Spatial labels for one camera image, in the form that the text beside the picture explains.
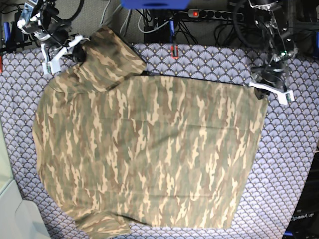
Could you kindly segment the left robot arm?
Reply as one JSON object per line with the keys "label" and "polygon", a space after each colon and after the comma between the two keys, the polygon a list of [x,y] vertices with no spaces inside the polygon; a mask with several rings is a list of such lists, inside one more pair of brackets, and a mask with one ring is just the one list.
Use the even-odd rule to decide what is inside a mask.
{"label": "left robot arm", "polygon": [[[237,14],[240,7],[246,4],[257,14],[254,22],[261,31],[263,40],[261,43],[249,42],[239,27]],[[283,7],[277,0],[240,0],[232,11],[232,19],[234,29],[242,43],[247,47],[269,52],[268,59],[263,65],[251,68],[252,80],[248,86],[255,89],[256,97],[262,99],[273,93],[281,105],[294,101],[293,91],[288,89],[283,75],[288,73],[287,63],[295,57],[298,49],[289,32]]]}

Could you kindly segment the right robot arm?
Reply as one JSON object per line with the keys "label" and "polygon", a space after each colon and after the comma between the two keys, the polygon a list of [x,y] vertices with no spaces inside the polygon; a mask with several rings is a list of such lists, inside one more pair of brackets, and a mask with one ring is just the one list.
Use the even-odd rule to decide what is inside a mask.
{"label": "right robot arm", "polygon": [[28,0],[24,4],[17,27],[27,35],[34,36],[40,43],[44,57],[42,62],[44,74],[56,74],[61,71],[60,59],[66,57],[73,62],[82,63],[86,53],[81,43],[86,40],[83,35],[69,33],[72,21],[81,12],[84,1],[81,0],[77,10],[69,19],[58,17],[59,10],[54,0]]}

